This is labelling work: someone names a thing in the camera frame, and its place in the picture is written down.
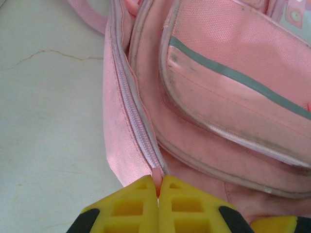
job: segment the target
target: white floor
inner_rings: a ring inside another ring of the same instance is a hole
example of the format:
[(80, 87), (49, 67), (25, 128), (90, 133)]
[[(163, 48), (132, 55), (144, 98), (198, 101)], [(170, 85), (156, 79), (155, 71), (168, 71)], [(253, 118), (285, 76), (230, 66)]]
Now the white floor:
[(103, 47), (66, 0), (0, 8), (1, 233), (66, 232), (121, 188), (105, 157)]

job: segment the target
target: stitching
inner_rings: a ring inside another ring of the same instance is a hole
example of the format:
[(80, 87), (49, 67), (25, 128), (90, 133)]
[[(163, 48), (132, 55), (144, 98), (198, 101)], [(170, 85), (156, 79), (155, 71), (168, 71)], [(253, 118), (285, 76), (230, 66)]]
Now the stitching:
[(225, 97), (223, 97), (223, 96), (221, 96), (221, 95), (219, 95), (219, 94), (217, 94), (217, 93), (215, 93), (215, 92), (212, 92), (212, 91), (210, 91), (210, 90), (208, 90), (208, 89), (206, 89), (206, 88), (204, 88), (204, 87), (198, 85), (197, 83), (195, 83), (194, 81), (188, 79), (186, 76), (184, 76), (183, 74), (181, 74), (180, 72), (178, 72), (178, 71), (176, 71), (176, 70), (175, 70), (175, 72), (177, 72), (177, 73), (180, 74), (182, 77), (184, 77), (184, 78), (187, 79), (188, 81), (192, 82), (192, 83), (195, 84), (196, 86), (198, 86), (198, 87), (200, 87), (200, 88), (202, 88), (202, 89), (204, 89), (204, 90), (206, 90), (206, 91), (208, 91), (208, 92), (211, 92), (211, 93), (213, 93), (213, 94), (215, 94), (215, 95), (217, 95), (217, 96), (219, 96), (219, 97), (222, 97), (222, 98), (224, 98), (224, 99), (226, 99), (226, 100), (228, 100), (228, 101), (230, 101), (230, 102), (232, 102), (232, 103), (235, 103), (235, 104), (237, 104), (237, 105), (239, 105), (239, 106), (241, 106), (241, 107), (243, 107), (243, 108), (245, 108), (245, 109), (248, 109), (249, 111), (254, 112), (254, 113), (256, 113), (256, 114), (258, 114), (258, 115), (260, 115), (260, 116), (262, 116), (262, 117), (264, 117), (264, 118), (267, 118), (267, 119), (269, 119), (269, 120), (275, 122), (275, 123), (278, 124), (278, 125), (282, 125), (282, 126), (286, 127), (287, 129), (296, 132), (296, 133), (299, 134), (299, 135), (302, 135), (302, 136), (304, 136), (304, 137), (306, 137), (306, 138), (308, 138), (308, 139), (311, 139), (311, 137), (309, 137), (309, 136), (307, 136), (307, 135), (304, 135), (304, 134), (302, 134), (302, 133), (300, 133), (300, 132), (297, 132), (296, 130), (294, 130), (294, 129), (292, 129), (292, 128), (286, 126), (286, 125), (283, 125), (283, 124), (281, 124), (281, 123), (279, 123), (279, 122), (277, 122), (277, 121), (275, 121), (275, 120), (273, 120), (273, 119), (270, 119), (269, 117), (264, 116), (264, 115), (260, 114), (259, 112), (256, 112), (256, 111), (254, 111), (254, 110), (252, 110), (252, 109), (249, 109), (249, 108), (247, 108), (247, 107), (245, 107), (245, 106), (243, 106), (243, 105), (241, 105), (241, 104), (239, 104), (239, 103), (237, 103), (237, 102), (234, 102), (234, 101), (232, 101), (232, 100), (230, 100), (230, 99), (227, 99), (227, 98), (225, 98)]
[[(148, 17), (148, 15), (149, 15), (149, 12), (150, 12), (150, 10), (151, 10), (151, 8), (152, 8), (152, 6), (153, 6), (153, 3), (154, 2), (152, 2), (152, 4), (150, 5), (150, 7), (148, 8), (148, 13), (146, 14), (146, 17), (145, 17), (145, 19)], [(142, 26), (142, 30), (141, 30), (141, 32), (140, 32), (140, 35), (142, 35), (143, 34), (143, 30), (145, 29), (145, 27), (143, 27)], [(139, 37), (139, 39), (138, 39), (138, 45), (140, 44), (140, 42), (141, 42), (141, 36)], [(142, 101), (142, 99), (141, 99), (141, 97), (140, 97), (140, 91), (139, 91), (139, 83), (138, 83), (138, 78), (135, 76), (135, 74), (134, 74), (134, 72), (133, 72), (133, 70), (132, 70), (132, 68), (130, 67), (130, 71), (131, 71), (131, 74), (132, 74), (132, 76), (134, 77), (134, 81), (135, 81), (135, 86), (136, 86), (136, 89), (137, 89), (137, 93), (138, 93), (138, 98), (140, 99), (140, 102), (141, 102), (141, 105), (142, 105), (142, 108), (143, 108), (143, 110), (144, 111), (146, 111), (147, 110), (147, 108), (144, 106), (144, 104), (143, 104), (143, 101)], [(151, 168), (151, 166), (150, 166), (150, 164), (149, 164), (149, 162), (148, 162), (148, 160), (147, 160), (147, 158), (146, 157), (144, 157), (145, 158), (145, 162), (147, 163), (147, 165), (149, 166), (149, 168)], [(161, 161), (159, 160), (159, 158), (158, 157), (156, 157), (156, 160), (157, 160), (157, 162), (159, 163), (159, 164), (161, 164)]]
[(224, 183), (225, 183), (225, 195), (227, 196), (227, 201), (231, 203), (232, 199), (231, 199), (230, 192), (228, 190), (228, 183), (226, 181)]
[(121, 45), (123, 44), (123, 40), (124, 40), (124, 28), (123, 28), (123, 20), (124, 20), (124, 9), (122, 7), (122, 3), (119, 1), (120, 4), (120, 8), (122, 10), (122, 19), (121, 19), (121, 31), (122, 31), (122, 38), (121, 38)]
[[(109, 45), (110, 45), (110, 48), (112, 48), (112, 44), (111, 44), (111, 40), (109, 40)], [(125, 111), (125, 106), (124, 106), (124, 102), (123, 102), (123, 100), (121, 99), (121, 97), (120, 97), (120, 94), (121, 94), (121, 88), (120, 88), (120, 83), (119, 83), (119, 79), (118, 79), (118, 74), (117, 74), (117, 72), (116, 72), (116, 66), (115, 66), (115, 58), (114, 58), (114, 55), (113, 55), (113, 52), (112, 52), (112, 49), (110, 49), (110, 55), (111, 55), (111, 57), (112, 57), (112, 59), (113, 59), (113, 62), (114, 62), (114, 67), (115, 67), (115, 78), (114, 78), (114, 81), (115, 81), (115, 84), (116, 84), (116, 87), (117, 87), (117, 96), (118, 96), (118, 104), (119, 104), (119, 106), (120, 106), (120, 108), (121, 108), (121, 111), (122, 111), (122, 113), (123, 113), (123, 116), (127, 116), (128, 117), (128, 115), (127, 115), (127, 113), (126, 113), (126, 111)], [(134, 141), (134, 142), (136, 142), (136, 140), (134, 139), (134, 137), (133, 137), (133, 134), (134, 134), (134, 132), (133, 132), (133, 129), (132, 129), (132, 127), (129, 125), (129, 122), (128, 122), (128, 119), (125, 119), (125, 124), (126, 124), (126, 129), (127, 129), (127, 131), (128, 131), (128, 133), (130, 134), (130, 138), (132, 139), (132, 141)], [(137, 145), (137, 143), (134, 143), (134, 146), (135, 146), (135, 150), (136, 150), (136, 152), (137, 153), (142, 153), (142, 151), (140, 150), (140, 148), (138, 148), (138, 145)]]
[[(169, 45), (177, 50), (177, 51), (180, 51), (181, 53), (183, 53), (184, 55), (186, 55), (187, 57), (189, 57), (190, 59), (192, 60), (195, 60), (196, 63), (198, 63), (199, 65), (203, 66), (204, 68), (207, 68), (207, 69), (211, 69), (214, 71), (214, 66), (218, 66), (218, 65), (221, 65), (219, 64), (218, 62), (216, 61), (211, 61), (213, 62), (214, 64), (212, 65), (213, 67), (209, 67), (209, 66), (206, 66), (204, 65), (204, 61), (198, 61), (198, 59), (201, 57), (201, 59), (207, 59), (209, 60), (208, 58), (204, 57), (203, 55), (197, 53), (196, 51), (188, 48), (185, 44), (183, 44), (183, 42), (179, 41), (176, 37), (173, 37), (173, 42), (171, 42)], [(311, 115), (308, 111), (306, 111), (306, 109), (304, 109), (302, 106), (299, 106), (298, 104), (286, 99), (285, 97), (279, 95), (278, 93), (275, 93), (274, 91), (272, 91), (271, 89), (269, 89), (267, 86), (257, 82), (256, 80), (250, 78), (252, 80), (251, 83), (246, 83), (245, 81), (243, 80), (240, 80), (240, 79), (236, 79), (236, 77), (230, 73), (230, 70), (231, 71), (235, 71), (235, 72), (239, 72), (237, 70), (234, 70), (234, 69), (231, 69), (230, 67), (226, 67), (227, 69), (223, 70), (223, 72), (221, 74), (223, 74), (224, 76), (227, 76), (229, 78), (231, 78), (232, 80), (238, 82), (238, 83), (241, 83), (253, 90), (255, 90), (256, 92), (259, 92), (260, 94), (266, 96), (269, 100), (271, 100), (272, 102), (275, 102), (277, 103), (278, 105), (288, 109), (289, 111), (293, 112), (293, 113), (296, 113), (297, 115), (300, 115), (308, 120), (311, 120)], [(263, 87), (263, 90), (260, 90), (260, 88), (256, 87), (256, 85), (260, 85), (261, 88)]]
[[(163, 98), (162, 98), (162, 95), (161, 95), (161, 91), (159, 90), (159, 89), (160, 89), (159, 86), (160, 86), (161, 84), (162, 84), (162, 81), (158, 82), (157, 89), (158, 89), (158, 92), (159, 92), (159, 95), (160, 95), (160, 101), (161, 101), (162, 104), (165, 106), (165, 108), (166, 108), (168, 111), (170, 111), (172, 114), (174, 114), (177, 118), (179, 118), (179, 119), (181, 119), (181, 120), (183, 120), (183, 121), (186, 121), (188, 124), (191, 124), (192, 126), (194, 126), (194, 127), (197, 128), (197, 129), (204, 130), (205, 132), (208, 132), (206, 129), (199, 127), (198, 125), (194, 124), (193, 122), (187, 121), (187, 120), (183, 119), (181, 116), (179, 116), (177, 113), (175, 113), (174, 111), (171, 110), (171, 108), (163, 101)], [(271, 165), (271, 166), (277, 168), (278, 170), (290, 172), (291, 174), (298, 174), (298, 175), (301, 174), (300, 171), (298, 171), (298, 172), (297, 172), (297, 171), (289, 171), (288, 168), (276, 166), (276, 165), (271, 164), (271, 163), (269, 163), (269, 162), (267, 162), (267, 161), (265, 161), (265, 160), (263, 160), (263, 159), (261, 159), (261, 158), (258, 158), (257, 156), (254, 156), (254, 155), (251, 155), (251, 156), (256, 157), (257, 159), (263, 161), (265, 164)]]

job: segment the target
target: pink handle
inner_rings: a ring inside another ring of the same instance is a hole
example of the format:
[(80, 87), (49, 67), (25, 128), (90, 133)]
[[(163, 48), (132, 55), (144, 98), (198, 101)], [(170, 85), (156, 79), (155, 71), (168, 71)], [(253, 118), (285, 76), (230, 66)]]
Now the pink handle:
[(105, 34), (108, 18), (94, 11), (87, 0), (67, 0), (78, 15), (92, 28)]

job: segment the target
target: pink zipper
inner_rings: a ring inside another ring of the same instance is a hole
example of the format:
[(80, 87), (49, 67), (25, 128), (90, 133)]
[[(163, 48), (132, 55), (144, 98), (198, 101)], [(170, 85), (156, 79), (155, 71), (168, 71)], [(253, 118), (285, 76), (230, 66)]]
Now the pink zipper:
[(159, 167), (164, 174), (169, 174), (167, 165), (162, 159), (162, 155), (158, 148), (156, 138), (150, 126), (150, 122), (148, 121), (148, 118), (140, 103), (134, 77), (122, 50), (120, 40), (122, 37), (119, 35), (121, 30), (118, 30), (121, 29), (122, 20), (117, 20), (117, 17), (121, 18), (118, 13), (122, 11), (121, 6), (117, 5), (116, 2), (117, 1), (111, 1), (111, 39), (112, 43), (115, 45), (112, 47), (112, 52), (126, 112), (128, 114), (129, 121), (134, 131), (138, 145), (150, 167)]

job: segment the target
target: black rubber tip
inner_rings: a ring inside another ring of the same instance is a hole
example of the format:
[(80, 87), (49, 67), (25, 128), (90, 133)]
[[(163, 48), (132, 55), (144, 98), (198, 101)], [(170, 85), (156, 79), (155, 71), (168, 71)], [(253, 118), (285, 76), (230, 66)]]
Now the black rubber tip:
[(298, 217), (294, 233), (311, 233), (311, 218)]
[(221, 206), (218, 210), (232, 233), (254, 233), (238, 211), (227, 206)]
[(80, 214), (67, 233), (90, 233), (99, 212), (99, 209), (91, 209)]

